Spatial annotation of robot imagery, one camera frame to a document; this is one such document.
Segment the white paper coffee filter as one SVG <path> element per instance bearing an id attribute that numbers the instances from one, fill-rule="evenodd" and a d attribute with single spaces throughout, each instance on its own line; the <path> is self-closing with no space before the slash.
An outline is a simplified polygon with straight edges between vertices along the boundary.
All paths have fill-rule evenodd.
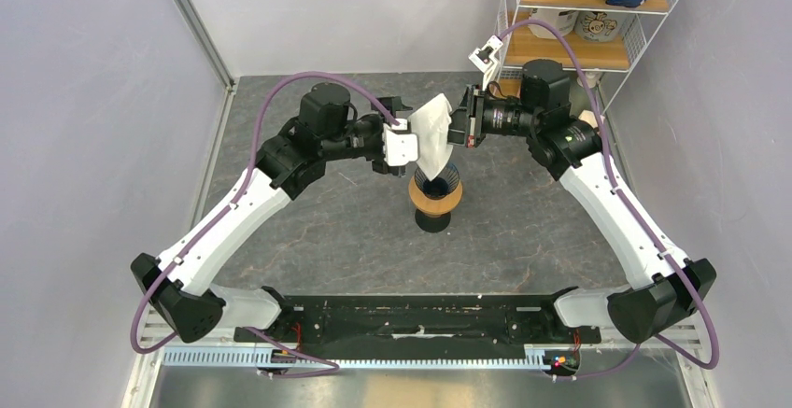
<path id="1" fill-rule="evenodd" d="M 453 147 L 447 140 L 451 110 L 446 95 L 439 93 L 408 117 L 410 129 L 417 136 L 417 166 L 429 180 L 441 174 L 452 155 Z"/>

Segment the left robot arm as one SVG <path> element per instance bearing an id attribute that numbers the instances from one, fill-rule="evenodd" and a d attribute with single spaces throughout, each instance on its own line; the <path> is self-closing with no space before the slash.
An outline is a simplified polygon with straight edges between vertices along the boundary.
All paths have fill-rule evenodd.
<path id="1" fill-rule="evenodd" d="M 271 341 L 287 338 L 293 317 L 273 289 L 214 284 L 220 269 L 261 225 L 324 177 L 328 162 L 364 158 L 375 172 L 400 176 L 417 159 L 406 110 L 397 96 L 376 97 L 359 114 L 348 88 L 322 82 L 306 93 L 298 114 L 257 146 L 253 162 L 231 190 L 188 234 L 156 256 L 142 253 L 131 271 L 171 328 L 189 344 L 216 328 L 254 327 Z"/>

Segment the orange coffee dripper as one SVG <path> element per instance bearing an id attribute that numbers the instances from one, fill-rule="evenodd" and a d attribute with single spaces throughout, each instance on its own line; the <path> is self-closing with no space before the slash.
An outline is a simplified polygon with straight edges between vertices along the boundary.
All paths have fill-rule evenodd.
<path id="1" fill-rule="evenodd" d="M 414 178 L 409 181 L 409 198 L 415 207 L 415 221 L 418 227 L 429 233 L 444 231 L 450 224 L 453 210 L 460 204 L 463 186 L 457 185 L 447 195 L 439 199 L 427 196 Z"/>

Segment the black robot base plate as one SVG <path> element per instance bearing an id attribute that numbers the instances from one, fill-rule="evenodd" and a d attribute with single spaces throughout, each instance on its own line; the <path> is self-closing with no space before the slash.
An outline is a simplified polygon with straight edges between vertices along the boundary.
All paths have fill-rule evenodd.
<path id="1" fill-rule="evenodd" d="M 322 359 L 520 359 L 525 345 L 601 342 L 562 324 L 558 294 L 285 296 L 264 334 Z"/>

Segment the wooden holder block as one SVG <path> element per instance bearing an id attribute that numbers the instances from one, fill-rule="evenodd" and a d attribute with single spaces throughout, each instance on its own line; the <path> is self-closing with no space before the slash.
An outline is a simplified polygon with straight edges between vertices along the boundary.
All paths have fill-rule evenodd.
<path id="1" fill-rule="evenodd" d="M 600 123 L 598 122 L 596 114 L 591 110 L 583 110 L 578 116 L 578 119 L 587 123 L 595 130 L 600 129 Z"/>

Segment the green spray bottle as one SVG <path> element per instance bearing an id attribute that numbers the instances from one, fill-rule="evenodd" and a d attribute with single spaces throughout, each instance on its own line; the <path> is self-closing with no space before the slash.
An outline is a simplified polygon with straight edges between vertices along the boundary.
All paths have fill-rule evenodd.
<path id="1" fill-rule="evenodd" d="M 603 72 L 601 71 L 585 71 L 582 76 L 576 78 L 577 84 L 581 88 L 596 89 L 601 81 Z"/>

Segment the white jar with label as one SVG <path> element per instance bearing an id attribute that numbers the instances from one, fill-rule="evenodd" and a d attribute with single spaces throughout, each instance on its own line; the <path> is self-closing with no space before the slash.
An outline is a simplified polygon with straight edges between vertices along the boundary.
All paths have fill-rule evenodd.
<path id="1" fill-rule="evenodd" d="M 562 36 L 573 31 L 579 12 L 571 9 L 538 8 L 530 11 L 530 20 L 542 21 L 552 26 Z M 529 26 L 531 33 L 542 39 L 554 39 L 555 36 L 543 25 L 532 24 Z"/>

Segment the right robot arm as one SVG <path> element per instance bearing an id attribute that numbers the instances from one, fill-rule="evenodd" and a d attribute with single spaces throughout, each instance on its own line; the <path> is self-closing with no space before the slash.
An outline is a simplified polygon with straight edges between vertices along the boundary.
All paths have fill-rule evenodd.
<path id="1" fill-rule="evenodd" d="M 572 115 L 571 86 L 552 60 L 523 65 L 517 96 L 470 85 L 451 114 L 448 140 L 477 148 L 487 135 L 524 139 L 532 158 L 584 207 L 623 268 L 626 288 L 559 295 L 539 316 L 541 334 L 561 342 L 576 327 L 610 326 L 643 343 L 694 315 L 717 273 L 709 260 L 691 260 L 648 216 L 604 153 L 597 130 Z"/>

